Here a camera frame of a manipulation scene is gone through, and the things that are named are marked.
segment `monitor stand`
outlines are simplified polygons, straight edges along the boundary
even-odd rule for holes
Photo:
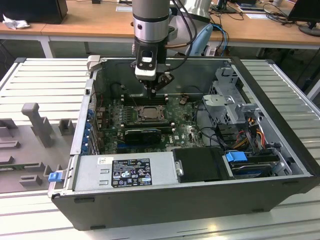
[[[316,22],[310,22],[309,26],[299,26],[299,30],[304,34],[320,37],[320,29],[316,28]]]

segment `paper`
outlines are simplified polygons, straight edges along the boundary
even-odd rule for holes
[[[115,10],[117,12],[132,12],[132,6],[117,6]]]
[[[5,15],[3,15],[3,19],[4,21],[2,21],[2,23],[4,25],[6,25],[7,28],[9,29],[23,29],[23,28],[28,28],[30,27],[30,25],[24,21],[24,20],[13,20],[13,19],[10,19],[8,17],[6,17]]]
[[[250,19],[269,19],[265,14],[258,14],[258,13],[246,13]]]

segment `motherboard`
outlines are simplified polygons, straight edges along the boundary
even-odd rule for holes
[[[195,126],[195,101],[166,96],[152,102],[158,104],[150,105],[138,98],[114,99],[101,108],[99,132],[103,139],[103,154],[204,147],[202,134]]]

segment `black plastic cover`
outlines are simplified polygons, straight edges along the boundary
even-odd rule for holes
[[[180,162],[183,168],[183,176],[178,177],[179,183],[229,179],[223,152],[216,147],[176,148],[172,151],[174,161]]]

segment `metal bracket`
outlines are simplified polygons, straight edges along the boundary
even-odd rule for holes
[[[88,57],[88,60],[86,61],[86,66],[88,68],[89,72],[93,72],[94,70],[97,70],[101,67],[101,58],[100,55],[91,55]]]

